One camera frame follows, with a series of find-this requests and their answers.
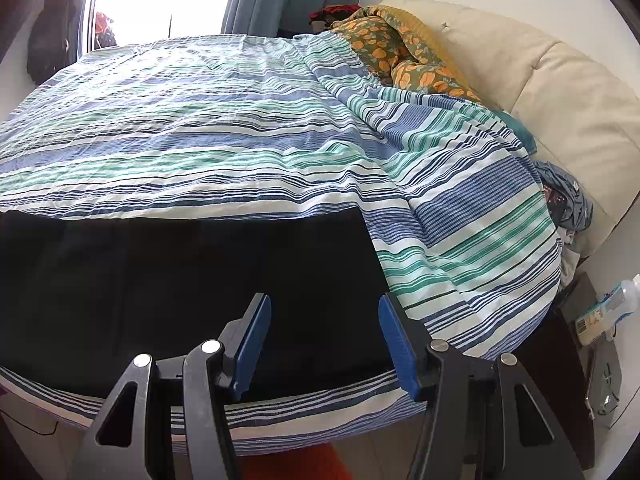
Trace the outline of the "black pants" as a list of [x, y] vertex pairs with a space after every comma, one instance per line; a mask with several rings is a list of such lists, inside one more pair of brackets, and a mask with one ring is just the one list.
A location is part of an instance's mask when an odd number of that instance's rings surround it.
[[387, 282], [358, 209], [288, 220], [1, 217], [1, 363], [106, 396], [140, 353], [182, 356], [258, 292], [272, 318], [247, 400], [346, 387], [392, 368]]

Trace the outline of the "red fleece robe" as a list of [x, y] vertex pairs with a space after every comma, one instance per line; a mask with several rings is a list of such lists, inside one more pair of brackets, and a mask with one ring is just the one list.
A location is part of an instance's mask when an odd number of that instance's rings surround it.
[[352, 480], [352, 474], [329, 443], [286, 452], [238, 458], [248, 480]]

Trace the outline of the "white plastic bottle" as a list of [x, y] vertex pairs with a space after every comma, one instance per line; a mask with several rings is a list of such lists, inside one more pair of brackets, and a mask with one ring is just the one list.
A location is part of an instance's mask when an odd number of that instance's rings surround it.
[[639, 275], [623, 280], [604, 299], [598, 301], [575, 321], [579, 343], [588, 347], [618, 322], [632, 315], [639, 307]]

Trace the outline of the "blue grey crumpled garment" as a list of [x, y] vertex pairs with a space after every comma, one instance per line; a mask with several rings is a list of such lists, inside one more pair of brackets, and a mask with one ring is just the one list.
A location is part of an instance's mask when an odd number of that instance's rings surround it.
[[591, 226], [593, 202], [582, 192], [578, 181], [551, 162], [535, 160], [544, 185], [544, 197], [556, 226], [569, 231], [585, 231]]

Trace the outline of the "cream padded headboard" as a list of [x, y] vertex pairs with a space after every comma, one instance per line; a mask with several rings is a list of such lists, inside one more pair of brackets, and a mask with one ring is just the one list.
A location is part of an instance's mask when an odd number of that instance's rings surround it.
[[576, 240], [593, 254], [639, 193], [639, 99], [604, 65], [536, 27], [434, 0], [384, 0], [427, 25], [484, 100], [534, 136], [540, 159], [577, 178], [594, 205]]

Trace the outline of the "blue green striped bed cover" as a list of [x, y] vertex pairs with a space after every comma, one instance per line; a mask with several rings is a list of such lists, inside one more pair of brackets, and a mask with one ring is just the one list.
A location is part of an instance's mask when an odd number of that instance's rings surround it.
[[[288, 220], [354, 208], [386, 292], [468, 356], [515, 349], [558, 290], [560, 240], [516, 135], [480, 104], [383, 86], [329, 32], [99, 50], [1, 126], [1, 217]], [[79, 427], [105, 399], [2, 363], [1, 387]], [[245, 393], [228, 417], [250, 455], [356, 436], [420, 409], [392, 365], [346, 387]]]

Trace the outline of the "orange floral quilt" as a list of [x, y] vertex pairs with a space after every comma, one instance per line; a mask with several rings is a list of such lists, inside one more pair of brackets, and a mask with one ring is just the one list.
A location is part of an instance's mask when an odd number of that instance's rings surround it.
[[384, 86], [480, 102], [435, 32], [394, 6], [365, 6], [331, 25]]

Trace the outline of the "red item at window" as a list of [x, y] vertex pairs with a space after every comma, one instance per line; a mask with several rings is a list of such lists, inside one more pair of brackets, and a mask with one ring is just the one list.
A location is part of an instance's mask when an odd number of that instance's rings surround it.
[[112, 23], [113, 21], [104, 13], [96, 12], [94, 17], [94, 48], [96, 50], [116, 46]]

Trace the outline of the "red black clothes by curtain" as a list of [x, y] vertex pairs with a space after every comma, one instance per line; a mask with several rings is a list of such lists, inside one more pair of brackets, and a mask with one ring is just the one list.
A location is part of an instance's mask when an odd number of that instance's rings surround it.
[[309, 25], [313, 32], [321, 32], [331, 26], [333, 22], [346, 20], [360, 9], [359, 4], [336, 4], [325, 6], [309, 15]]

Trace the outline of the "dark clothes hanging on wall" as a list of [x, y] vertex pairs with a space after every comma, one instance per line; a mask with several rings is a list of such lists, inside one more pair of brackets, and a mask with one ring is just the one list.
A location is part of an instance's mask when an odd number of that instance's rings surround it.
[[76, 60], [77, 32], [74, 0], [44, 0], [27, 44], [27, 73], [36, 86]]

